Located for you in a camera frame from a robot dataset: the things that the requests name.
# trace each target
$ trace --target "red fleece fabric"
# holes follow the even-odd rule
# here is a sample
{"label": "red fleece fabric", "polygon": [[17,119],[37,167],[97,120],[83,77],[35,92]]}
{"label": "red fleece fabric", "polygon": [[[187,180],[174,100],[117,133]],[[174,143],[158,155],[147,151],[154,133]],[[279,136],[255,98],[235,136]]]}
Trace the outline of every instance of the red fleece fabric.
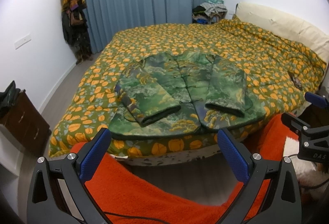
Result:
{"label": "red fleece fabric", "polygon": [[[298,138],[275,116],[258,135],[250,136],[246,145],[257,146],[265,159],[281,160],[286,137]],[[84,143],[76,144],[71,152],[77,153]],[[246,219],[253,217],[264,198],[269,180],[263,182],[258,196]],[[105,155],[92,180],[86,187],[103,211],[121,215],[152,217],[170,224],[215,224],[239,193],[238,183],[228,201],[221,206],[204,206],[164,192],[135,176],[110,155]],[[127,219],[108,215],[114,224],[155,224],[144,219]]]}

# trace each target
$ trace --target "silver screw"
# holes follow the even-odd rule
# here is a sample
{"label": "silver screw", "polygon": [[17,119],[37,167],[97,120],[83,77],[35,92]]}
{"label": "silver screw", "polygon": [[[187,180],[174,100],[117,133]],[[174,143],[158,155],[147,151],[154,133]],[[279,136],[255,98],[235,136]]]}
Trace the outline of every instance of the silver screw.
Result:
{"label": "silver screw", "polygon": [[67,159],[73,160],[73,159],[75,159],[76,156],[77,155],[75,153],[70,153],[70,154],[67,155]]}
{"label": "silver screw", "polygon": [[291,159],[288,156],[285,156],[283,159],[286,163],[290,163]]}
{"label": "silver screw", "polygon": [[255,160],[260,160],[262,158],[262,156],[260,154],[255,153],[252,155],[252,158]]}
{"label": "silver screw", "polygon": [[41,156],[41,157],[38,158],[38,163],[43,163],[43,161],[44,161],[44,157],[43,156]]}

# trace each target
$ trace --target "gray floor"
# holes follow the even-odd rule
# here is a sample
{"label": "gray floor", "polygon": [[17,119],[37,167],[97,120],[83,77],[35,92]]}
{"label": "gray floor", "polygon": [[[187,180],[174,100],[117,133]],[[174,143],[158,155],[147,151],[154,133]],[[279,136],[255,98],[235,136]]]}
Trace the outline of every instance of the gray floor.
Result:
{"label": "gray floor", "polygon": [[[49,123],[51,130],[70,105],[83,74],[92,63],[86,61],[77,65],[63,80],[45,107],[42,116]],[[48,146],[45,149],[45,156],[47,154]],[[19,216],[23,221],[26,221],[27,195],[36,161],[34,156],[26,153],[22,162],[19,176],[18,209]],[[222,154],[190,163],[159,167],[131,167],[131,171],[166,192],[204,205],[224,203],[236,184],[236,179]],[[65,198],[70,200],[68,204],[73,215],[79,217],[76,208],[72,207],[73,202],[68,197],[67,189],[63,192]]]}

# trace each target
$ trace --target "wall outlet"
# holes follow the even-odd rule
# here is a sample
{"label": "wall outlet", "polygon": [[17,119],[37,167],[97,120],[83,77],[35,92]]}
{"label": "wall outlet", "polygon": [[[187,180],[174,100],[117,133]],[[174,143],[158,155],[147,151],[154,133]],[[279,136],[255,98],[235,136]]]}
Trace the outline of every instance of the wall outlet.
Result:
{"label": "wall outlet", "polygon": [[28,34],[27,36],[25,36],[24,38],[16,41],[14,43],[15,49],[17,50],[19,47],[23,46],[25,43],[29,42],[31,40],[31,34]]}

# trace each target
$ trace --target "blue gripper pad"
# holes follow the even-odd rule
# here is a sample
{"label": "blue gripper pad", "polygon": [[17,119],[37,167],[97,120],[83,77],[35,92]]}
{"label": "blue gripper pad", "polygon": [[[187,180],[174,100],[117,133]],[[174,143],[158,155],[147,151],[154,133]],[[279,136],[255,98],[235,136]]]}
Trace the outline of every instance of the blue gripper pad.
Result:
{"label": "blue gripper pad", "polygon": [[248,164],[223,130],[217,134],[217,144],[238,181],[247,183]]}
{"label": "blue gripper pad", "polygon": [[322,97],[315,93],[306,92],[305,100],[322,109],[325,109],[329,106],[328,101],[325,97]]}
{"label": "blue gripper pad", "polygon": [[92,179],[93,175],[96,172],[96,169],[98,168],[99,163],[101,162],[103,156],[105,155],[108,147],[111,144],[111,132],[105,128],[101,129],[100,132],[101,131],[102,134],[81,162],[79,179],[82,183],[85,183],[86,181]]}

